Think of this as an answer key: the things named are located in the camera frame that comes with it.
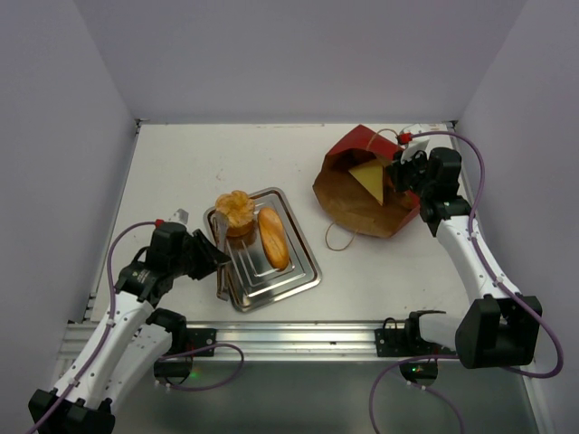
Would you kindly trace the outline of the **metal tongs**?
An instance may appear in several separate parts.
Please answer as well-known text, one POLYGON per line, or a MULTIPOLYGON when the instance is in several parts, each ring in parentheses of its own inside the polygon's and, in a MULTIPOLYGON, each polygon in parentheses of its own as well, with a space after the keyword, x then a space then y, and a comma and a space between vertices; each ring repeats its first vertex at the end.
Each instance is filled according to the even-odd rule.
POLYGON ((225 214, 222 212, 215 211, 213 217, 214 223, 214 235, 216 248, 223 254, 224 259, 220 260, 220 264, 217 269, 217 291, 216 296, 222 301, 228 301, 230 298, 229 288, 227 284, 227 264, 231 261, 227 259, 226 252, 226 240, 227 231, 229 229, 229 220, 225 214))

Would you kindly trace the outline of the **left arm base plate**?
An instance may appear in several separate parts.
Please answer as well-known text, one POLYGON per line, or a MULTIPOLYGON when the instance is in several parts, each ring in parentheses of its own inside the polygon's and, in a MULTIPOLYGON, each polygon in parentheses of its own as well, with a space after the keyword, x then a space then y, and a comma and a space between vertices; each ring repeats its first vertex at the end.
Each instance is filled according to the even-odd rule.
POLYGON ((172 344, 165 356, 205 348, 216 343, 217 330, 206 327, 186 327, 172 334, 172 344))

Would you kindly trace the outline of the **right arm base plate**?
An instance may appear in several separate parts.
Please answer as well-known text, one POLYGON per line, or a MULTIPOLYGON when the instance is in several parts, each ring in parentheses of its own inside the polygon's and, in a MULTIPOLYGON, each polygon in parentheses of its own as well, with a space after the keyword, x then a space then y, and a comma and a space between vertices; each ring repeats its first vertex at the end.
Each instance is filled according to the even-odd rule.
POLYGON ((375 350, 378 357, 428 355, 434 344, 421 339, 416 320, 387 317, 375 330, 375 350))

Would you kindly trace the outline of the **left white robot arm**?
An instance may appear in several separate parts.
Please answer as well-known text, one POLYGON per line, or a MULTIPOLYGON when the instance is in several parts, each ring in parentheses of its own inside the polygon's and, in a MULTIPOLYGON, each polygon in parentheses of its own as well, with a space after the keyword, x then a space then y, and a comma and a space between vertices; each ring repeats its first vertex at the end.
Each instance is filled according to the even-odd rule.
POLYGON ((150 225, 150 243, 108 278, 109 307, 80 354, 49 391, 29 400, 32 433, 110 433, 121 401, 155 363, 218 347, 190 346, 186 318, 158 304, 176 279, 201 280, 230 258, 199 230, 150 225))

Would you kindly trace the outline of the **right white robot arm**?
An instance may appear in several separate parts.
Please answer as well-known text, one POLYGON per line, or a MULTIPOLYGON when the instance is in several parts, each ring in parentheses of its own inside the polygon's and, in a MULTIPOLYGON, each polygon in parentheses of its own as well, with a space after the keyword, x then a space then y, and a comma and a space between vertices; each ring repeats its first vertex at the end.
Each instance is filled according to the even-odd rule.
POLYGON ((500 272, 490 274, 478 253, 485 249, 471 207, 459 194, 461 156, 452 149, 418 149, 410 157, 394 153, 388 166, 395 191, 420 199, 420 216, 451 258, 470 308, 464 317, 437 310, 412 312, 405 321, 403 344, 411 354, 425 354, 435 344, 458 355, 468 369, 529 364, 534 356, 542 307, 534 296, 499 288, 508 283, 500 272))

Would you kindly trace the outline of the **round flower bread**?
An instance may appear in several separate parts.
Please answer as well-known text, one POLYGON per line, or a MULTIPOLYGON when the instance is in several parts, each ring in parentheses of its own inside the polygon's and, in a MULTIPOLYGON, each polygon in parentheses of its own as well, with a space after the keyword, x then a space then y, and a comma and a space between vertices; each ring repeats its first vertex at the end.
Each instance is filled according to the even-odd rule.
POLYGON ((215 201, 215 210, 227 218, 228 237, 241 237, 252 230, 255 204, 246 192, 234 190, 220 195, 215 201))

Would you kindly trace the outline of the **red paper bag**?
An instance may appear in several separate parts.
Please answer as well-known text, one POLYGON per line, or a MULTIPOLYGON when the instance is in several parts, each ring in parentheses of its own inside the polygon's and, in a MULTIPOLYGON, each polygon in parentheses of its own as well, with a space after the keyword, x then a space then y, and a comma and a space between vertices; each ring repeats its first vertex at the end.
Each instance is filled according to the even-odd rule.
POLYGON ((386 172, 394 153, 401 149, 369 127, 358 125, 327 151, 313 191, 332 223, 355 234, 389 239, 418 216, 417 195, 397 193, 386 172), (383 205, 348 172, 373 159, 384 166, 383 205))

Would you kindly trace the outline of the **long bread loaf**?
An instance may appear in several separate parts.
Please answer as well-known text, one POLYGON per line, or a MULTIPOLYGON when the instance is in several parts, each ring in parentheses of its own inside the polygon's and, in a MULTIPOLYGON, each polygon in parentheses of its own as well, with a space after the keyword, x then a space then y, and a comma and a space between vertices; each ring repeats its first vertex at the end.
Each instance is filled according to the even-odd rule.
POLYGON ((261 244, 270 265, 279 270, 288 267, 290 263, 289 248, 279 215, 270 207, 260 209, 258 227, 261 244))

